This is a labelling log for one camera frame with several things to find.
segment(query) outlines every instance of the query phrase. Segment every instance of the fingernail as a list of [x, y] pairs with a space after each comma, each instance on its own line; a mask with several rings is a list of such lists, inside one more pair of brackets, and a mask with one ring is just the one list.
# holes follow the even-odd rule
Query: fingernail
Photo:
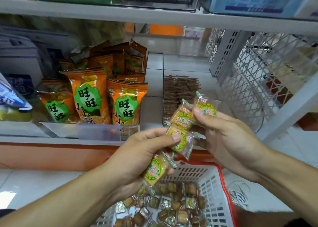
[[172, 137], [173, 137], [173, 139], [175, 141], [181, 141], [181, 135], [180, 134], [174, 134], [174, 135], [172, 135]]
[[202, 115], [203, 115], [203, 111], [200, 110], [200, 109], [197, 108], [197, 107], [194, 109], [194, 111], [195, 111], [195, 113], [196, 113], [198, 116], [202, 116]]

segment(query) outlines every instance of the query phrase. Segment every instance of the left hand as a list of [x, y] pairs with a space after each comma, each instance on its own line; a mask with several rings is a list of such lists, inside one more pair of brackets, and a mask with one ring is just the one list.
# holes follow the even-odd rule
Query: left hand
[[105, 162], [117, 188], [114, 201], [122, 201], [137, 193], [142, 186], [141, 174], [149, 166], [153, 155], [164, 147], [176, 145], [180, 135], [166, 135], [166, 128], [157, 127], [133, 134]]

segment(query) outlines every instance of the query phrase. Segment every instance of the white plastic basket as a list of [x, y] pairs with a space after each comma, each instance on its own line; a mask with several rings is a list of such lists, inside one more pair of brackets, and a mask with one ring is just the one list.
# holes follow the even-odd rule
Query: white plastic basket
[[[174, 173], [163, 181], [194, 181], [205, 197], [205, 216], [211, 227], [238, 227], [236, 212], [225, 187], [222, 171], [213, 162], [179, 161]], [[115, 205], [111, 206], [92, 227], [113, 227], [116, 221]]]

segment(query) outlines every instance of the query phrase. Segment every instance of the hand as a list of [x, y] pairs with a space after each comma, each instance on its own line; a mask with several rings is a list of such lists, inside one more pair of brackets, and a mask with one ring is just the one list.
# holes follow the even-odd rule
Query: hand
[[198, 131], [206, 136], [206, 140], [200, 139], [199, 145], [206, 148], [232, 173], [258, 182], [255, 166], [264, 161], [271, 150], [254, 132], [244, 122], [221, 112], [213, 117], [196, 108], [195, 116], [206, 126], [206, 129], [201, 128]]
[[115, 202], [138, 192], [142, 186], [141, 174], [156, 152], [181, 141], [180, 135], [166, 135], [166, 131], [166, 128], [158, 127], [135, 133], [105, 162], [117, 183], [113, 198]]

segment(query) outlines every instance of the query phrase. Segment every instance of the right hand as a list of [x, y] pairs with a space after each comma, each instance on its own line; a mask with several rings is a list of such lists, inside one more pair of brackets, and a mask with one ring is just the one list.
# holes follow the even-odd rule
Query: right hand
[[198, 130], [206, 136], [206, 140], [200, 139], [199, 146], [207, 149], [232, 173], [258, 182], [257, 165], [266, 161], [271, 150], [255, 133], [244, 122], [221, 112], [213, 117], [196, 108], [195, 116], [206, 127]]

